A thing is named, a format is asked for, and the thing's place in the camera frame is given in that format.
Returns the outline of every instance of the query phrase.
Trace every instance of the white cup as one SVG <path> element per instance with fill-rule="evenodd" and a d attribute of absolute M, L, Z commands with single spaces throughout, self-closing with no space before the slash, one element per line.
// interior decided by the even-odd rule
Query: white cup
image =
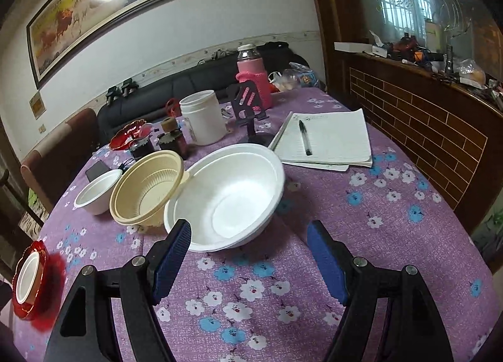
<path fill-rule="evenodd" d="M 180 109 L 194 144 L 214 144 L 227 133 L 213 90 L 196 92 L 185 97 L 180 101 Z"/>

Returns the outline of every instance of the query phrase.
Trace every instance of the pen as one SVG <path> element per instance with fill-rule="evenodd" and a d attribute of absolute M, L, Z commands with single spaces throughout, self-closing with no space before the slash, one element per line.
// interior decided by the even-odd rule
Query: pen
<path fill-rule="evenodd" d="M 306 150 L 306 155 L 310 156 L 313 153 L 311 152 L 311 146 L 309 144 L 309 140 L 307 138 L 307 131 L 304 123 L 300 121 L 299 119 L 299 128 L 300 128 L 300 134 L 302 136 L 302 143 L 304 144 L 304 149 Z"/>

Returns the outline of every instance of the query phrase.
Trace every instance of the brick pattern panel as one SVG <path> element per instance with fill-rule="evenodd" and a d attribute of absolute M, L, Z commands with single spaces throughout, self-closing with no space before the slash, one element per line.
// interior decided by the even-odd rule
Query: brick pattern panel
<path fill-rule="evenodd" d="M 367 122 L 396 142 L 455 209 L 487 137 L 459 117 L 400 87 L 350 68 L 351 94 Z"/>

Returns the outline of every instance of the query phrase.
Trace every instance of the smartphone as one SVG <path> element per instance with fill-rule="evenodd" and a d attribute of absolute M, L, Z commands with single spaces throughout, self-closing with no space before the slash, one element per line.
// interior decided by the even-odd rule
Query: smartphone
<path fill-rule="evenodd" d="M 89 180 L 89 182 L 92 182 L 98 176 L 101 176 L 104 173 L 107 173 L 109 170 L 110 170 L 110 168 L 105 164 L 105 162 L 97 161 L 93 166 L 91 166 L 86 171 L 86 176 L 87 176 L 87 179 Z"/>

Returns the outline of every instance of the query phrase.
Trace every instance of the black sofa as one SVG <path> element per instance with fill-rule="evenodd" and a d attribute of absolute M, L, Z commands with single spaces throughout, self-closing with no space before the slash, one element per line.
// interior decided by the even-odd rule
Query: black sofa
<path fill-rule="evenodd" d="M 274 41 L 257 47 L 268 73 L 289 68 L 289 62 L 308 66 L 296 55 L 288 43 Z M 226 89 L 236 83 L 237 53 L 217 60 L 206 61 L 195 67 L 169 75 L 139 88 L 128 95 L 115 99 L 112 105 L 104 105 L 97 114 L 100 128 L 100 144 L 105 145 L 126 124 L 135 119 L 157 122 L 166 116 L 165 105 L 170 98 L 181 100 L 203 90 L 214 90 L 220 102 L 230 101 Z"/>

